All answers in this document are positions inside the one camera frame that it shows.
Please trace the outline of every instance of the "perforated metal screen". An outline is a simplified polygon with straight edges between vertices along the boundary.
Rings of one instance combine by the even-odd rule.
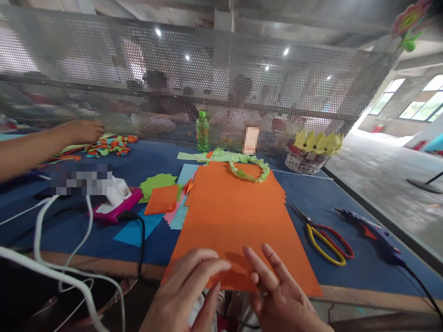
[[[389,72],[389,53],[296,44],[136,20],[0,6],[3,112],[44,127],[100,119],[108,131],[282,154],[297,131],[347,134]]]

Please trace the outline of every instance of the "blue tabletop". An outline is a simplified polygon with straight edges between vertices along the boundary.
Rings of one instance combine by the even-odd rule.
[[[176,159],[178,152],[197,153],[196,150],[181,146],[139,141],[130,147],[131,152],[124,157],[110,154],[99,159],[82,158],[81,162],[112,164],[114,176],[125,179],[129,186],[138,186],[147,177],[159,173],[178,176],[184,163],[198,164]],[[313,221],[334,228],[354,250],[355,259],[347,261],[345,267],[337,267],[327,262],[309,242],[304,222],[289,208],[294,227],[320,284],[424,296],[415,280],[403,269],[384,263],[372,242],[362,238],[358,229],[344,222],[338,213],[333,212],[332,207],[344,208],[371,219],[371,216],[334,181],[322,173],[318,176],[324,178],[294,174],[284,166],[282,157],[268,158],[268,161],[272,164],[271,169],[283,171],[275,172],[275,177],[286,191],[287,201],[293,202]],[[43,179],[13,181],[0,186],[0,222],[35,205],[38,201],[32,196],[48,186],[49,182]],[[138,213],[143,207],[143,204],[137,204],[133,211]],[[66,208],[71,209],[51,217]],[[0,244],[31,248],[34,238],[32,231],[16,241],[12,240],[34,226],[38,210],[39,208],[0,226]],[[56,200],[45,216],[47,221],[43,226],[41,249],[71,253],[86,232],[88,219],[85,212],[83,196]],[[126,223],[121,223],[103,227],[95,223],[91,235],[78,254],[138,261],[139,247],[113,240],[125,225]],[[165,221],[160,222],[146,241],[144,263],[167,265],[179,235],[180,231],[169,229]],[[404,261],[431,294],[435,298],[443,299],[443,280],[440,276],[401,243],[397,242],[396,246],[402,252]]]

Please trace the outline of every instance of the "plastic bottle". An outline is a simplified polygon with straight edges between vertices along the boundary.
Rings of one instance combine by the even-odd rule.
[[[208,129],[209,129],[209,120],[206,117],[205,111],[200,111],[198,113],[200,116],[196,121],[197,125],[197,149],[200,152],[209,151],[209,137],[208,137]]]

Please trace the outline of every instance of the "light blue paper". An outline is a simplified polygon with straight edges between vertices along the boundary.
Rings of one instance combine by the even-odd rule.
[[[198,169],[198,165],[192,164],[184,164],[181,170],[179,179],[177,180],[177,184],[186,184],[195,174]],[[169,227],[174,230],[181,230],[183,227],[183,223],[185,222],[186,214],[188,213],[189,207],[185,206],[186,199],[188,195],[186,195],[180,203],[179,209],[172,219]]]
[[[181,169],[177,184],[185,185],[193,177],[197,169],[198,165],[183,164],[183,168]]]
[[[14,138],[23,137],[26,135],[20,135],[20,134],[0,134],[0,141],[7,141]]]
[[[146,240],[153,230],[157,227],[160,221],[163,219],[164,213],[150,214],[145,216],[143,214],[144,209],[141,210],[138,215],[142,217],[145,225],[144,239]],[[114,240],[127,243],[136,247],[142,245],[142,225],[139,220],[132,220],[123,227],[123,229],[114,237]]]

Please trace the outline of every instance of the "wicker basket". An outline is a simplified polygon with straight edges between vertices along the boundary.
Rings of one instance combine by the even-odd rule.
[[[323,167],[330,157],[308,153],[291,145],[285,165],[296,173],[314,175]]]

